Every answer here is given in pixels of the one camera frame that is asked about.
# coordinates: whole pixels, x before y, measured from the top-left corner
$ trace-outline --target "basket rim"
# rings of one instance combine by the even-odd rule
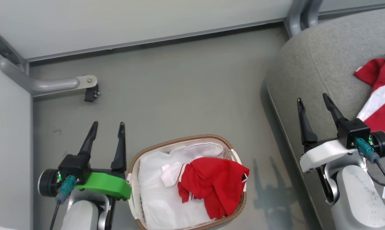
[[[178,139],[174,139],[174,140],[170,140],[170,141],[166,141],[166,142],[163,142],[163,143],[160,143],[160,144],[156,144],[156,145],[153,145],[151,147],[148,147],[148,148],[145,148],[143,150],[141,150],[133,159],[132,159],[132,162],[130,164],[130,168],[129,168],[129,173],[133,173],[133,167],[136,163],[136,161],[143,155],[143,154],[146,154],[152,150],[155,150],[155,149],[158,149],[158,148],[161,148],[161,147],[164,147],[164,146],[167,146],[167,145],[170,145],[170,144],[175,144],[175,143],[179,143],[179,142],[184,142],[184,141],[189,141],[189,140],[197,140],[197,139],[204,139],[204,138],[213,138],[213,139],[217,139],[221,142],[223,142],[230,150],[233,150],[233,147],[232,145],[227,141],[225,140],[223,137],[220,137],[218,135],[214,135],[214,134],[202,134],[202,135],[195,135],[195,136],[190,136],[190,137],[182,137],[182,138],[178,138]],[[189,230],[207,230],[207,229],[210,229],[210,228],[213,228],[213,227],[217,227],[217,226],[220,226],[220,225],[223,225],[223,224],[226,224],[228,223],[229,221],[232,221],[233,219],[235,219],[236,217],[238,217],[239,214],[241,214],[242,210],[244,209],[245,207],[245,204],[246,204],[246,192],[242,192],[242,195],[241,195],[241,201],[239,202],[238,204],[238,207],[236,208],[235,212],[232,213],[232,215],[228,216],[228,217],[224,217],[222,219],[219,219],[219,220],[216,220],[216,221],[211,221],[209,222],[208,224],[201,224],[199,227],[195,227],[195,228],[189,228]],[[137,226],[141,229],[141,230],[149,230],[147,228],[145,228],[143,226],[143,224],[141,223],[141,221],[139,219],[136,219],[136,224]]]

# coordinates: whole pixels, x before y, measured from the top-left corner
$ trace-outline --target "gray floor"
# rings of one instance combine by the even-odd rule
[[[83,101],[83,91],[36,100],[35,178],[76,154],[95,120],[95,168],[109,168],[121,121],[128,159],[163,141],[218,134],[251,171],[244,211],[220,229],[319,229],[263,85],[287,39],[275,27],[32,67],[31,76],[44,80],[94,74],[101,89],[94,103]],[[49,228],[54,206],[35,195],[37,230]],[[65,210],[66,204],[54,229]],[[113,229],[138,229],[125,202],[117,205]]]

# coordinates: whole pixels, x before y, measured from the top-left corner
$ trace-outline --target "white stripe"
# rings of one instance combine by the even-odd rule
[[[181,178],[183,177],[185,166],[186,164],[183,164],[183,166],[181,166],[181,173],[180,173],[180,176],[178,177],[178,182],[181,182]]]
[[[244,175],[245,175],[246,178],[242,181],[242,183],[246,182],[248,180],[248,176],[246,175],[246,173],[244,173]]]
[[[363,109],[357,115],[362,121],[367,120],[378,109],[385,105],[385,85],[378,87],[370,96]]]

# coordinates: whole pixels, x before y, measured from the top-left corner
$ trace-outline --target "floor stain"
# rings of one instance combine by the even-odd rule
[[[60,128],[59,128],[59,129],[52,130],[52,132],[53,132],[54,134],[59,133],[59,135],[62,135],[62,130],[61,130]]]

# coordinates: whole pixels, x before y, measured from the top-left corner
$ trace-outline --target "white wall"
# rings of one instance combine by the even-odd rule
[[[291,4],[292,0],[0,0],[0,34],[32,61],[281,19]]]
[[[0,226],[32,230],[32,98],[0,71]]]

